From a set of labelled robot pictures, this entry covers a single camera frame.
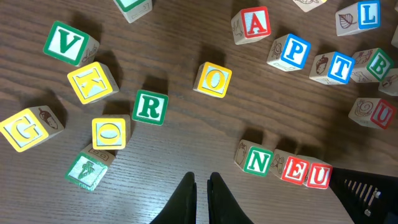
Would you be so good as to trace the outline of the green 4 block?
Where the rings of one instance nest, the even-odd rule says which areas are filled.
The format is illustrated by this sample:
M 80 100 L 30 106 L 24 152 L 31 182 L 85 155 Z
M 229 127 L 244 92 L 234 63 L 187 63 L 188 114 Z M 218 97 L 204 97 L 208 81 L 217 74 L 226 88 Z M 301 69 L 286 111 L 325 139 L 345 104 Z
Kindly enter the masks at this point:
M 83 189 L 94 191 L 114 159 L 112 153 L 96 150 L 89 144 L 77 155 L 65 178 Z

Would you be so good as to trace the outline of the yellow O block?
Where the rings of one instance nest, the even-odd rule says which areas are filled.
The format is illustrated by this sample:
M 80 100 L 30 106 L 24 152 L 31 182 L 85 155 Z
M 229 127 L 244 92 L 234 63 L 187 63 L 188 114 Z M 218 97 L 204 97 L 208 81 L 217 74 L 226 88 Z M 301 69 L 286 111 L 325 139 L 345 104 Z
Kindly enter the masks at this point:
M 200 65 L 193 90 L 217 98 L 224 98 L 232 71 L 211 62 Z

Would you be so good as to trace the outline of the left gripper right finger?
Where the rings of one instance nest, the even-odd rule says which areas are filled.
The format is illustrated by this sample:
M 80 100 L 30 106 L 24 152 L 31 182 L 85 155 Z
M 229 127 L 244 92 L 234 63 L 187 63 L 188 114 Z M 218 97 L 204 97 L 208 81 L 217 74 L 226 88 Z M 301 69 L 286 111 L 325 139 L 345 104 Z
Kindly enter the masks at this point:
M 209 224 L 253 224 L 218 172 L 207 181 Z

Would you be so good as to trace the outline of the green N block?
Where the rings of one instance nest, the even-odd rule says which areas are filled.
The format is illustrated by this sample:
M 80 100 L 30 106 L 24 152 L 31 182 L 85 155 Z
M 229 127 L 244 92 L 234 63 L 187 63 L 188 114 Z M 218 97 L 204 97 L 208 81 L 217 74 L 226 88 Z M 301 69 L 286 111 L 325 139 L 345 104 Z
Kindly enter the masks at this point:
M 234 154 L 234 162 L 245 173 L 265 177 L 273 157 L 274 153 L 262 145 L 242 139 Z

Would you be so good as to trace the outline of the green 7 block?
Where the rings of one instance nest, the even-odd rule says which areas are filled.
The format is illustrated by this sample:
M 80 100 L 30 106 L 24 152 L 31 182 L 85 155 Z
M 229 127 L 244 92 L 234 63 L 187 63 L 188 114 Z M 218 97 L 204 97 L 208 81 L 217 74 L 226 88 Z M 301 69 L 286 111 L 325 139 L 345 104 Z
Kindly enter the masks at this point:
M 152 0 L 114 0 L 122 15 L 133 23 L 152 10 Z

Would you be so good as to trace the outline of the green V block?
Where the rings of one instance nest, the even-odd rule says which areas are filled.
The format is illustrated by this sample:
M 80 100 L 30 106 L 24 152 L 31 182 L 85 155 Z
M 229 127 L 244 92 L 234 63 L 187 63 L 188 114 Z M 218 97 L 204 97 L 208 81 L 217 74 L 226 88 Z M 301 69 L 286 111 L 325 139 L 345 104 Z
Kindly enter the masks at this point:
M 60 21 L 55 21 L 43 52 L 53 58 L 82 67 L 94 60 L 100 43 L 92 36 Z

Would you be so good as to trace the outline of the red U block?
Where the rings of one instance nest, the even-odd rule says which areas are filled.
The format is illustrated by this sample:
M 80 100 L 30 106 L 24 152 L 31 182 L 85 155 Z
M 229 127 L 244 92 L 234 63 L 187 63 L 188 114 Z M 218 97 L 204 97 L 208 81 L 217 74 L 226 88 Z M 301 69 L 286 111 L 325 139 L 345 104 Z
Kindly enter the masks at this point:
M 396 113 L 396 107 L 382 98 L 358 98 L 348 117 L 361 126 L 387 129 Z

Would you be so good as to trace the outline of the red E block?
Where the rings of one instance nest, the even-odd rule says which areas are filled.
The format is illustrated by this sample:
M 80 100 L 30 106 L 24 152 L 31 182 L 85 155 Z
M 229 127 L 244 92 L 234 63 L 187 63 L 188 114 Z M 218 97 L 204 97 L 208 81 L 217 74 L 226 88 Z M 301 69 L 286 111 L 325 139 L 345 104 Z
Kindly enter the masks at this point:
M 295 154 L 275 149 L 270 171 L 283 181 L 302 185 L 309 166 L 309 161 Z

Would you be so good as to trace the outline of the green B block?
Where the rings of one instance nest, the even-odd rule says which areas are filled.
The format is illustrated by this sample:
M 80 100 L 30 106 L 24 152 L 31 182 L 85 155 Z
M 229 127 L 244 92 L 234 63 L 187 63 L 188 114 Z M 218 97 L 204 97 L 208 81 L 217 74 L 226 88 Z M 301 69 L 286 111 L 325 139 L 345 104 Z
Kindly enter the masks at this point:
M 393 60 L 381 48 L 355 52 L 351 79 L 356 83 L 381 82 L 394 66 Z

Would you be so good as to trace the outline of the green R block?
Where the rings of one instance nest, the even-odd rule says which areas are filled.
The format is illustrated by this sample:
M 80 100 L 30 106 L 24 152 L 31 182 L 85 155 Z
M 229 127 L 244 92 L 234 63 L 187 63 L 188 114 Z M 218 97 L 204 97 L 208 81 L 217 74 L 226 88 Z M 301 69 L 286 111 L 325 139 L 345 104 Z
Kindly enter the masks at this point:
M 138 90 L 132 120 L 161 126 L 164 123 L 169 97 L 148 90 Z

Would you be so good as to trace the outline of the red Q block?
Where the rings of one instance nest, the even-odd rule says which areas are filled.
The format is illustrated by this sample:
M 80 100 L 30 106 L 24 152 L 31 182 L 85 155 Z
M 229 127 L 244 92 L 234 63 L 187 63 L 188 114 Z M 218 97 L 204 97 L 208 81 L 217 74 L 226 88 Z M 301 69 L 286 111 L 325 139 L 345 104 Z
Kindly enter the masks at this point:
M 313 189 L 327 189 L 333 166 L 315 157 L 303 155 L 299 155 L 298 157 L 310 163 L 307 175 L 304 179 L 304 186 Z

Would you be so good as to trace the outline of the yellow block beside V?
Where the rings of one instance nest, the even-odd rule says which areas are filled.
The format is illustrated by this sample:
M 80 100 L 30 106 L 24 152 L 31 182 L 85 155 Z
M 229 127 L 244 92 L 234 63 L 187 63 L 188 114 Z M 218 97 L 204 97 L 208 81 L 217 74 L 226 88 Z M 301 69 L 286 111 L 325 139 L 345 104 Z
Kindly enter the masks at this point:
M 103 63 L 93 62 L 67 75 L 82 104 L 94 103 L 119 91 L 110 69 Z

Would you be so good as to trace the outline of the yellow block second row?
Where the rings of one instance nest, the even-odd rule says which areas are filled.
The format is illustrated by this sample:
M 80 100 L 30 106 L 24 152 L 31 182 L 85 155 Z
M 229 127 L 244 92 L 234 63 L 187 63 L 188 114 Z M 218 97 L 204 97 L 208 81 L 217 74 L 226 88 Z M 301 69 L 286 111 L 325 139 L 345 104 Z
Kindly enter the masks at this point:
M 296 5 L 298 5 L 302 11 L 309 12 L 312 9 L 322 5 L 326 1 L 327 0 L 294 0 L 294 3 L 296 3 Z

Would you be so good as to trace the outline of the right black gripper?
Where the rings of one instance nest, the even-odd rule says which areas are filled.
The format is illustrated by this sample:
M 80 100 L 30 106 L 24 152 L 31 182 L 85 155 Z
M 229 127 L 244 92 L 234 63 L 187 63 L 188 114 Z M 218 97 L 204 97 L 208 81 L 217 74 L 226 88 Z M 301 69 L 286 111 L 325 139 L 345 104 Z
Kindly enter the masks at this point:
M 330 188 L 354 223 L 397 224 L 397 178 L 334 168 Z

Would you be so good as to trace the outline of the blue P block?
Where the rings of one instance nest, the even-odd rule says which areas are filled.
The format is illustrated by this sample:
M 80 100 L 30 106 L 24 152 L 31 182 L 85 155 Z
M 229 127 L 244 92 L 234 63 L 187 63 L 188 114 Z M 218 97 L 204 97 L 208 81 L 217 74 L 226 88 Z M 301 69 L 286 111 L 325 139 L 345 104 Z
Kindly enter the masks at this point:
M 311 43 L 287 34 L 276 39 L 267 58 L 267 64 L 285 72 L 302 70 L 308 59 Z

